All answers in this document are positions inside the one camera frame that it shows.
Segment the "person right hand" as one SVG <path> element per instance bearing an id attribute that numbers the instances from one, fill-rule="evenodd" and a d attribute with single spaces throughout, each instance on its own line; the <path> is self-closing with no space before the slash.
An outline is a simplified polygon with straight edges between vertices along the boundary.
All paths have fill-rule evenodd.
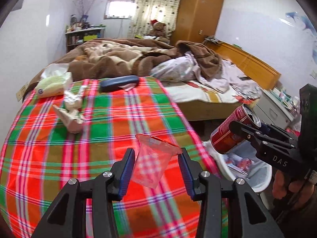
<path id="1" fill-rule="evenodd" d="M 277 170 L 273 182 L 272 195 L 275 199 L 284 198 L 288 192 L 298 193 L 299 198 L 294 205 L 295 209 L 303 207 L 312 197 L 315 186 L 310 182 L 305 184 L 304 180 L 295 180 L 286 187 L 284 174 Z"/>

